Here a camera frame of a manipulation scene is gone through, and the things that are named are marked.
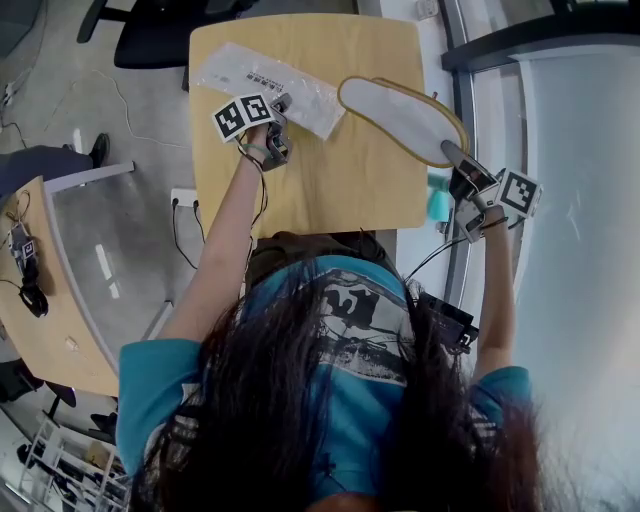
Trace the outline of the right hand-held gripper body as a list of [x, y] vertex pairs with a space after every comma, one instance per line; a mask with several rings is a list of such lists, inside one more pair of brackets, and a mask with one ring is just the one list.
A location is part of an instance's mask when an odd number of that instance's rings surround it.
[[503, 169], [492, 175], [482, 166], [472, 173], [454, 168], [449, 183], [456, 202], [456, 225], [470, 243], [478, 241], [486, 228], [506, 223], [511, 229], [531, 218], [542, 191], [542, 186], [526, 174]]

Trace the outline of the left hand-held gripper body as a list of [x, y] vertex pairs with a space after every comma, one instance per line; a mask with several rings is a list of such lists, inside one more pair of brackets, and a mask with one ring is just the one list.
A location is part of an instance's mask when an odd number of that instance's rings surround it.
[[241, 145], [241, 137], [248, 129], [267, 126], [266, 149], [263, 151], [265, 172], [287, 164], [292, 150], [287, 126], [273, 123], [272, 101], [266, 100], [262, 93], [236, 96], [213, 113], [213, 125], [223, 143], [234, 141]]

